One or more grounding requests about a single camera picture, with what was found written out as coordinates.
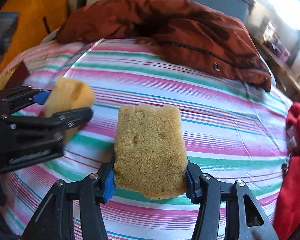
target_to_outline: bolt head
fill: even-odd
[[[201,177],[201,179],[205,179],[205,180],[211,179],[211,175],[208,173],[204,173],[200,177]]]
[[[99,174],[98,174],[98,173],[91,173],[91,174],[89,175],[89,178],[90,178],[90,179],[97,179],[97,178],[99,178]]]
[[[239,180],[237,180],[237,185],[239,186],[239,187],[243,187],[244,185],[245,185],[245,182],[243,181],[243,180],[241,180],[241,179],[239,179]]]
[[[57,132],[57,133],[54,134],[54,138],[55,138],[56,140],[62,140],[62,139],[63,139],[63,136],[62,136],[62,134],[61,134],[60,132]]]
[[[213,69],[214,69],[215,71],[220,71],[220,68],[219,68],[219,66],[218,66],[217,63],[213,63]]]
[[[64,181],[62,179],[58,179],[55,183],[57,186],[62,186]]]

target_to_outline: mattress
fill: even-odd
[[[275,87],[270,93],[240,81],[214,77],[164,61],[149,38],[102,39],[85,45],[55,41],[31,48],[24,60],[25,85],[53,89],[60,76],[86,82],[96,100],[93,119],[64,146],[65,156],[7,175],[2,214],[22,234],[57,179],[78,181],[96,172],[114,153],[118,109],[140,103],[178,106],[188,158],[220,181],[244,180],[273,221],[287,156],[285,119],[292,102]],[[32,105],[17,114],[37,116]],[[150,200],[118,188],[101,205],[109,239],[191,239],[198,214],[186,195]],[[221,202],[218,239],[224,239],[226,203]],[[82,239],[79,203],[74,203],[76,239]]]

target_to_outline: metal screw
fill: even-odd
[[[57,181],[56,181],[56,185],[57,186],[62,186],[63,185],[63,180],[62,179],[58,179]]]
[[[216,71],[220,71],[220,68],[217,63],[213,63],[213,69]]]
[[[208,179],[211,179],[211,176],[208,173],[204,173],[204,174],[201,175],[201,179],[208,180]]]
[[[61,140],[63,138],[63,136],[62,136],[62,134],[60,132],[57,132],[57,133],[54,134],[54,138],[56,140]]]
[[[239,187],[243,187],[244,185],[245,185],[245,182],[243,181],[243,180],[237,180],[237,185],[239,186]]]
[[[90,179],[97,179],[97,178],[99,178],[99,174],[98,174],[98,173],[91,173],[91,174],[89,175],[89,178],[90,178]]]
[[[8,50],[9,46],[11,45],[11,43],[12,43],[12,39],[11,38],[5,38],[3,40],[3,50],[4,50],[4,52],[6,52]]]

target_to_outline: red garment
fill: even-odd
[[[300,103],[294,103],[287,116],[286,129],[295,127],[300,146]],[[274,229],[287,240],[300,224],[300,154],[293,155],[277,200]]]
[[[61,43],[146,36],[170,63],[255,84],[270,92],[271,75],[244,24],[189,0],[104,0],[75,11]]]

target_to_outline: yellow sponge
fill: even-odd
[[[187,153],[178,107],[122,106],[115,137],[115,183],[151,199],[186,192]]]
[[[51,117],[54,113],[82,107],[91,107],[95,95],[84,82],[72,78],[60,77],[44,104],[44,116]],[[67,142],[77,132],[78,127],[66,131]]]

